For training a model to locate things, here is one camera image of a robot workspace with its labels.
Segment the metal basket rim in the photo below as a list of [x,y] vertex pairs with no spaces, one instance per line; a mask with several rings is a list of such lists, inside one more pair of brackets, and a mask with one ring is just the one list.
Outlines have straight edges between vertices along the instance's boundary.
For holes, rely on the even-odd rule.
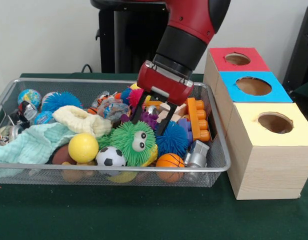
[[[0,95],[0,105],[4,98],[12,88],[19,82],[55,82],[55,83],[109,83],[109,84],[133,84],[135,80],[95,80],[95,79],[70,79],[70,78],[27,78],[20,77],[8,83],[2,94]],[[216,103],[213,97],[212,89],[205,83],[195,82],[195,86],[202,87],[207,90],[209,103],[212,109],[212,116],[214,118],[217,134],[219,136],[220,144],[225,158],[225,166],[223,167],[129,167],[129,166],[78,166],[78,165],[53,165],[53,164],[22,164],[22,163],[0,163],[0,168],[3,169],[51,169],[51,170],[93,170],[93,171],[121,171],[121,172],[183,172],[183,173],[220,173],[226,172],[231,167],[231,159],[223,127],[219,113],[217,112]]]

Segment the red spiky ball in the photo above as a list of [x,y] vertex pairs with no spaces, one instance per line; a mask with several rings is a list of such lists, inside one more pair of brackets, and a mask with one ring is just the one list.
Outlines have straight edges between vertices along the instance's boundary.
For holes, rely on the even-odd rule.
[[133,108],[136,108],[139,101],[140,101],[140,98],[143,94],[143,89],[142,88],[138,88],[138,89],[133,89],[129,96],[128,96],[128,100],[129,100],[129,104],[133,107]]

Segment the wire mesh basket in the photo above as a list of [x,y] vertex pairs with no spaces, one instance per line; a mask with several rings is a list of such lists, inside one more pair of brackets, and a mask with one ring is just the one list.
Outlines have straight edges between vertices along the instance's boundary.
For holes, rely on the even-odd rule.
[[[0,96],[0,127],[12,125],[8,115],[17,109],[18,95],[25,89],[37,90],[42,96],[50,92],[71,92],[85,107],[89,107],[101,92],[122,92],[133,83],[134,81],[125,80],[20,78],[10,82]],[[212,187],[220,174],[230,168],[230,156],[210,87],[196,82],[191,97],[203,100],[205,110],[209,113],[207,121],[212,141],[207,143],[210,149],[206,156],[206,167],[108,167],[0,163],[0,171],[4,170],[11,175],[0,177],[0,184]],[[113,171],[117,175],[109,176],[108,173]],[[188,178],[183,177],[193,173],[197,176],[195,181],[188,181]],[[178,175],[179,180],[174,183],[165,182],[159,178],[162,174]],[[81,176],[79,180],[75,180],[77,175]]]

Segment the googly eye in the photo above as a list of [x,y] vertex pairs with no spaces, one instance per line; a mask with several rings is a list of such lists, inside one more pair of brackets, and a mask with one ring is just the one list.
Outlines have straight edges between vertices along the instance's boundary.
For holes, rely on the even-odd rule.
[[145,150],[145,143],[140,140],[140,139],[134,139],[133,143],[132,143],[132,148],[134,149],[135,152],[142,152]]
[[134,133],[134,139],[143,140],[143,142],[146,141],[147,137],[148,136],[144,131],[137,131],[136,133]]

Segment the cream scrunchie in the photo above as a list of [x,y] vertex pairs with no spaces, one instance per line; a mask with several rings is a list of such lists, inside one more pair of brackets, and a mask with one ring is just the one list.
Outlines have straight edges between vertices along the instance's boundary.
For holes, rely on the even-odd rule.
[[53,113],[54,119],[77,134],[91,134],[96,138],[111,132],[111,121],[92,115],[76,106],[62,106]]

